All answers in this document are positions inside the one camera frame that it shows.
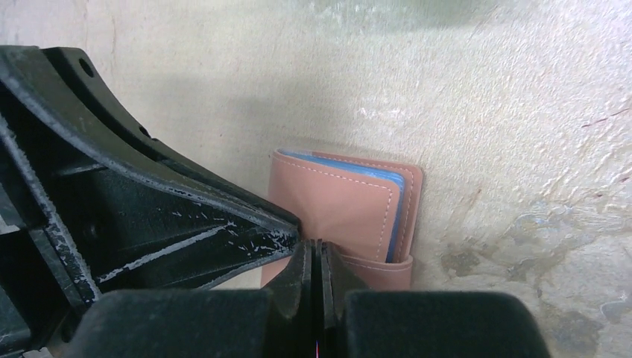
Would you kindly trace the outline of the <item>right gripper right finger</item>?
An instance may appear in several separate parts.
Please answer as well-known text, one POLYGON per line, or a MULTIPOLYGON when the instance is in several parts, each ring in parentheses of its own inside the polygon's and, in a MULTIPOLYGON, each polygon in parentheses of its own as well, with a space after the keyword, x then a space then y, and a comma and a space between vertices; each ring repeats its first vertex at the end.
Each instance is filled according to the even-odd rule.
POLYGON ((348 267, 336 245, 317 241, 315 246, 315 333, 319 357, 347 356, 345 296, 367 284, 348 267))

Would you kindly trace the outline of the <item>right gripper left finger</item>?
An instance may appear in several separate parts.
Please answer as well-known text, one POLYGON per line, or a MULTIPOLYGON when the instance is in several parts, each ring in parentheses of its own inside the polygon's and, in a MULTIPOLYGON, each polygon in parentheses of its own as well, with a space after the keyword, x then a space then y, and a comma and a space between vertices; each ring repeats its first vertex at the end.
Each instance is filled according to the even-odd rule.
POLYGON ((265 357, 312 357, 313 244, 299 243, 287 266, 268 284, 270 311, 265 357))

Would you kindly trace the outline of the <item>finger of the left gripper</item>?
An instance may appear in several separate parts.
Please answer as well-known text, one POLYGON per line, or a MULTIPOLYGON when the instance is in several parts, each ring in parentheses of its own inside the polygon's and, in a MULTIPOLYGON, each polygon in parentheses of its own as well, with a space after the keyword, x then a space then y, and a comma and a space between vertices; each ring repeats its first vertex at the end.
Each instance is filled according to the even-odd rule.
POLYGON ((169 148, 79 48, 1 47, 1 355, 105 293, 210 288, 288 256, 299 220, 169 148))

